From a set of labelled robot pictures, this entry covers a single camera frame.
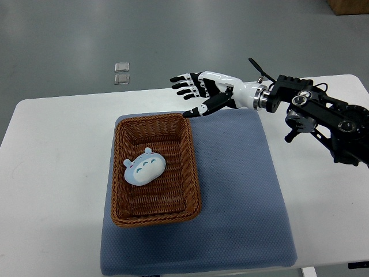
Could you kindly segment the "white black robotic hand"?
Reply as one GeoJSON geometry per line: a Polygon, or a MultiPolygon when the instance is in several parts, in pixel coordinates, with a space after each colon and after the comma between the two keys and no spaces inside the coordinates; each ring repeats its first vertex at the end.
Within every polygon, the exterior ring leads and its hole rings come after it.
{"type": "Polygon", "coordinates": [[[221,73],[205,71],[202,73],[185,73],[170,78],[171,83],[176,83],[172,88],[186,88],[178,91],[177,95],[184,95],[184,100],[200,97],[196,87],[205,89],[209,99],[199,106],[185,111],[184,118],[207,116],[221,110],[225,106],[231,108],[246,107],[259,110],[263,93],[267,86],[261,81],[243,82],[242,80],[221,73]]]}

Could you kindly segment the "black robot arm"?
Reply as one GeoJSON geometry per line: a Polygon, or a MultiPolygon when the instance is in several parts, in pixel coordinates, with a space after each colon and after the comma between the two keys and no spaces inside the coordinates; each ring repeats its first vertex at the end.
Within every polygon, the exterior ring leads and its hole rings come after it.
{"type": "Polygon", "coordinates": [[[328,96],[311,79],[285,75],[274,79],[255,60],[249,62],[261,75],[256,82],[210,71],[171,78],[172,89],[185,100],[205,98],[183,116],[207,116],[224,107],[275,113],[284,102],[288,104],[285,123],[291,130],[285,137],[287,143],[301,133],[310,133],[329,150],[334,163],[368,163],[368,109],[328,96]]]}

